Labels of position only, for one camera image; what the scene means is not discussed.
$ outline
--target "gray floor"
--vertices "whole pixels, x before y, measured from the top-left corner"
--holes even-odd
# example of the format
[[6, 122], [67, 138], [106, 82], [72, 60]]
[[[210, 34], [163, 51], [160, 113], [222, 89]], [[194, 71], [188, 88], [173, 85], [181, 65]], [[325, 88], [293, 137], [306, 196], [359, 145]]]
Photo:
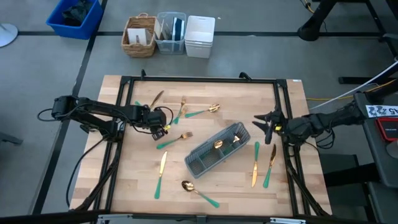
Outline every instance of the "gray floor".
[[[21, 31], [49, 31], [45, 20], [56, 3], [2, 0], [0, 21], [15, 24]], [[372, 3], [387, 31], [398, 33], [398, 22], [386, 3]], [[299, 0], [109, 0], [99, 30], [122, 31], [129, 16], [162, 11], [215, 17], [217, 31], [295, 32], [310, 17]], [[377, 31], [364, 4], [338, 4], [326, 23], [329, 32]], [[119, 36], [96, 38], [80, 96], [96, 99], [104, 75], [138, 75], [144, 68], [148, 75], [236, 77], [245, 71], [258, 78], [301, 79], [308, 97], [324, 98], [355, 87], [339, 85], [337, 77], [371, 77], [393, 62], [387, 46], [372, 38], [331, 37], [304, 42], [298, 37], [216, 36], [209, 60], [158, 52], [151, 58], [130, 58], [120, 43]], [[87, 40], [25, 35], [0, 49], [0, 131], [24, 140], [18, 147], [0, 145], [2, 217], [29, 212], [59, 127], [58, 123], [40, 122], [35, 116], [51, 107], [55, 97], [71, 93], [87, 44]], [[316, 111], [331, 111], [346, 102]], [[308, 104], [311, 107], [318, 102]], [[360, 164], [372, 162], [361, 127], [339, 127], [335, 131], [335, 146], [322, 153], [357, 154]], [[86, 137], [71, 122], [44, 212], [67, 210], [65, 189]]]

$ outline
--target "wooden table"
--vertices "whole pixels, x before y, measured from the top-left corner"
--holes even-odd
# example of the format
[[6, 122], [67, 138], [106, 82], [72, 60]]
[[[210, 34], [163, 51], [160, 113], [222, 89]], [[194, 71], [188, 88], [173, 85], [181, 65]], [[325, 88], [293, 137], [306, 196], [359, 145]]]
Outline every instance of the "wooden table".
[[[98, 101], [114, 104], [120, 79], [121, 76], [105, 76]], [[307, 102], [301, 81], [288, 80], [288, 87], [293, 116], [307, 114]], [[254, 115], [265, 114], [274, 109], [275, 97], [272, 85], [134, 82], [131, 104], [136, 100], [143, 104], [150, 104], [160, 90], [165, 90], [165, 92], [157, 106], [168, 106], [174, 114], [178, 113], [182, 95], [187, 99], [188, 112], [207, 109], [213, 103], [219, 103], [221, 108], [216, 113], [202, 113], [191, 118], [181, 118], [179, 124], [173, 125], [170, 133], [157, 142], [150, 135], [137, 133], [132, 127], [127, 127], [113, 195], [112, 212], [292, 216], [280, 137], [274, 134], [271, 145], [265, 145], [264, 133], [251, 123]], [[165, 113], [170, 119], [170, 113], [166, 110]], [[184, 163], [185, 156], [212, 135], [238, 121], [244, 123], [251, 135], [251, 140], [227, 160], [199, 179], [194, 179]], [[176, 142], [163, 150], [156, 149], [156, 145], [160, 142], [177, 138], [186, 131], [192, 131], [193, 137]], [[101, 139], [99, 133], [90, 133], [85, 150], [99, 139]], [[251, 188], [256, 141], [261, 143], [258, 177], [256, 185]], [[264, 189], [262, 183], [274, 143], [277, 146], [277, 155], [269, 187]], [[97, 184], [105, 146], [106, 143], [102, 142], [83, 159], [71, 208], [79, 206]], [[162, 178], [160, 199], [156, 200], [154, 193], [159, 177], [160, 160], [165, 150], [169, 153]], [[323, 209], [331, 213], [318, 152], [304, 144], [300, 155], [309, 191]], [[183, 180], [192, 181], [197, 190], [219, 202], [220, 208], [214, 208], [193, 192], [184, 191], [181, 187]], [[299, 211], [303, 213], [297, 186], [296, 194]], [[104, 207], [105, 200], [106, 194], [102, 197], [101, 208]]]

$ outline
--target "white cable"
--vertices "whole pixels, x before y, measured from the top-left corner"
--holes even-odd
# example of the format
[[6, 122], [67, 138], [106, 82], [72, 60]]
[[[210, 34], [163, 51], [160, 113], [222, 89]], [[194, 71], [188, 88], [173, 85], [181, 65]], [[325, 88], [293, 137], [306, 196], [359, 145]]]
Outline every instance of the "white cable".
[[342, 94], [342, 95], [340, 95], [340, 96], [337, 96], [336, 98], [333, 98], [333, 99], [331, 99], [331, 100], [329, 100], [329, 101], [327, 101], [327, 102], [321, 103], [321, 104], [319, 104], [318, 106], [314, 106], [313, 108], [310, 108], [310, 110], [313, 110], [313, 109], [315, 109], [315, 108], [318, 108], [318, 107], [321, 107], [321, 106], [323, 106], [323, 105], [326, 105], [326, 104], [328, 104], [328, 103], [330, 103], [330, 102], [332, 102], [332, 101], [337, 100], [337, 99], [340, 98], [340, 97], [343, 97], [343, 96], [345, 96], [345, 95], [348, 95], [348, 94], [350, 94], [350, 93], [352, 93], [352, 92], [354, 92], [354, 91], [356, 91], [356, 90], [358, 90], [358, 89], [360, 89], [360, 88], [366, 86], [367, 84], [371, 83], [373, 80], [375, 80], [375, 79], [379, 78], [381, 75], [385, 74], [389, 69], [391, 69], [393, 66], [395, 66], [395, 65], [397, 65], [397, 64], [398, 64], [398, 62], [393, 63], [390, 67], [386, 68], [384, 71], [382, 71], [380, 74], [376, 75], [375, 77], [373, 77], [371, 80], [367, 81], [366, 83], [363, 83], [361, 86], [358, 86], [358, 87], [356, 87], [355, 89], [350, 90], [350, 91], [348, 91], [348, 92], [346, 92], [346, 93], [344, 93], [344, 94]]

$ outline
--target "gray plastic cutlery tray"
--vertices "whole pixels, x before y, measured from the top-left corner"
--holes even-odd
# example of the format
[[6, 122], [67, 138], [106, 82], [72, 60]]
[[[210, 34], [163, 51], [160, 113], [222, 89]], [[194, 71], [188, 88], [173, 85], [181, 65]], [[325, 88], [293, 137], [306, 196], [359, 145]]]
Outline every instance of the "gray plastic cutlery tray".
[[[233, 143], [235, 136], [240, 140]], [[214, 142], [217, 140], [223, 141], [223, 145], [218, 149], [214, 147]], [[192, 176], [197, 179], [242, 148], [249, 140], [250, 134], [243, 123], [234, 123], [192, 150], [185, 158], [185, 164]]]

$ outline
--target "gold knife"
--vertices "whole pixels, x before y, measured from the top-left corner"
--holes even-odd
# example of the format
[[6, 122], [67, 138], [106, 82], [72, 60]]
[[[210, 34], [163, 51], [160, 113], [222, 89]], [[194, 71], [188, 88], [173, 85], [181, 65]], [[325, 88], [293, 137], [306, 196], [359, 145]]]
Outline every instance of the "gold knife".
[[166, 157], [167, 157], [167, 151], [164, 152], [163, 157], [162, 157], [162, 162], [160, 163], [159, 180], [157, 181], [155, 199], [159, 199], [159, 197], [160, 197], [160, 185], [162, 183], [162, 175], [163, 175], [164, 165], [166, 165]]
[[163, 95], [164, 90], [160, 91], [153, 100], [153, 102], [150, 104], [149, 109], [152, 109], [152, 107], [155, 106], [155, 103], [160, 99], [160, 97]]
[[275, 156], [276, 156], [276, 145], [274, 144], [274, 149], [272, 150], [272, 154], [271, 154], [271, 161], [269, 161], [267, 176], [264, 181], [264, 184], [262, 185], [264, 188], [268, 187], [269, 177], [271, 176], [271, 168], [272, 168], [272, 165], [274, 164]]
[[256, 142], [254, 144], [254, 168], [253, 168], [253, 178], [251, 179], [251, 187], [254, 187], [257, 180], [257, 158], [259, 157], [260, 143]]

